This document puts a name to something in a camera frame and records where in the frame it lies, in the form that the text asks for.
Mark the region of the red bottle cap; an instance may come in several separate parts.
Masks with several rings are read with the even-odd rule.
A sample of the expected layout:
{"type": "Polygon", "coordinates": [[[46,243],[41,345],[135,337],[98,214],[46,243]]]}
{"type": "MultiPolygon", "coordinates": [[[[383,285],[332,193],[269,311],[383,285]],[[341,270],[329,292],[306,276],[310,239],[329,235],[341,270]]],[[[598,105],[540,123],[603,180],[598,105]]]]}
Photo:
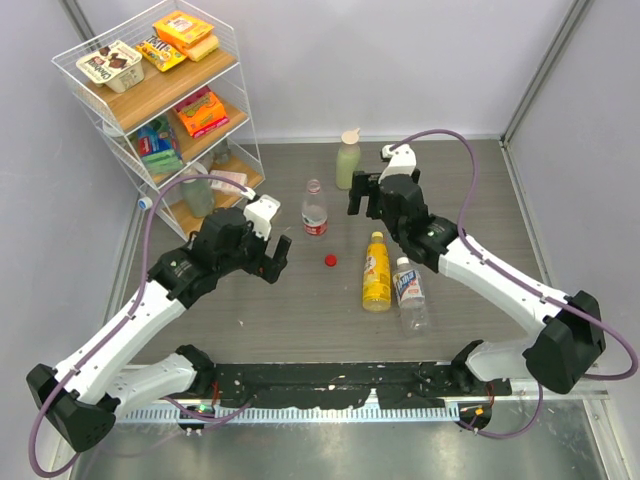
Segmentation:
{"type": "Polygon", "coordinates": [[[328,267],[334,267],[337,264],[337,257],[333,254],[329,254],[325,257],[324,263],[328,267]]]}

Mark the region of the clear bottle red label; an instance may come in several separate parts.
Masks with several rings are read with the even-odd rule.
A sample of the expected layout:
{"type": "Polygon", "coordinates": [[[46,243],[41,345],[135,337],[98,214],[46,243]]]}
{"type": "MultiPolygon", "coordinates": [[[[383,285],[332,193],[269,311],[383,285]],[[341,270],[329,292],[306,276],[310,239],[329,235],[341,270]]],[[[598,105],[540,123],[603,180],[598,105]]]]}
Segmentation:
{"type": "Polygon", "coordinates": [[[317,179],[307,182],[301,217],[307,235],[319,238],[328,229],[328,211],[321,183],[317,179]]]}

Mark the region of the yellow juice bottle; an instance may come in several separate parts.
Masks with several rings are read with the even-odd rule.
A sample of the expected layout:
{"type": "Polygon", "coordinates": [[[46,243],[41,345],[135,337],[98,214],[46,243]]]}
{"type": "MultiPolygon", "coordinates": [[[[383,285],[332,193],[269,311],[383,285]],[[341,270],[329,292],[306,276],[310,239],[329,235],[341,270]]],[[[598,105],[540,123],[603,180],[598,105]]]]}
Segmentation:
{"type": "Polygon", "coordinates": [[[366,250],[362,306],[366,311],[382,313],[391,306],[391,270],[384,234],[375,231],[371,234],[366,250]]]}

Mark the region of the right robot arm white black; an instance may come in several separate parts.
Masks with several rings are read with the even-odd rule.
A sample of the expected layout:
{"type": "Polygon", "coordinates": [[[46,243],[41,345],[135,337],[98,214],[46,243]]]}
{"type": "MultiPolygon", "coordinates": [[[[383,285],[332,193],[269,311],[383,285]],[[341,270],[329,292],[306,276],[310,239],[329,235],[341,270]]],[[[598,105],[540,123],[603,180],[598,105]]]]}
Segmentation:
{"type": "Polygon", "coordinates": [[[367,217],[381,220],[410,260],[475,291],[526,333],[467,345],[464,362],[451,371],[455,389],[472,395],[491,380],[533,378],[555,393],[569,393],[606,348],[598,322],[582,317],[598,318],[598,302],[584,291],[567,296],[546,287],[483,249],[454,222],[430,213],[418,178],[357,171],[347,212],[358,214],[366,198],[367,217]]]}

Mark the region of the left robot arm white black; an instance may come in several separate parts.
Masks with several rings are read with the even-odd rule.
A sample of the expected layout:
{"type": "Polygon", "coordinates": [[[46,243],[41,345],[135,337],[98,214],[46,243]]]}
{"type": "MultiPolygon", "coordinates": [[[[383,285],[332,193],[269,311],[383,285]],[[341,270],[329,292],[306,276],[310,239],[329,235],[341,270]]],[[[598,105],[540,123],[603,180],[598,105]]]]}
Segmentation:
{"type": "Polygon", "coordinates": [[[131,301],[85,345],[54,367],[38,364],[28,373],[36,405],[75,452],[92,449],[117,420],[157,399],[176,393],[202,398],[212,390],[215,365],[192,345],[137,373],[122,370],[224,276],[244,271],[270,284],[278,280],[291,246],[281,236],[274,254],[266,253],[279,210],[279,201],[267,195],[244,208],[215,210],[186,244],[143,273],[131,301]]]}

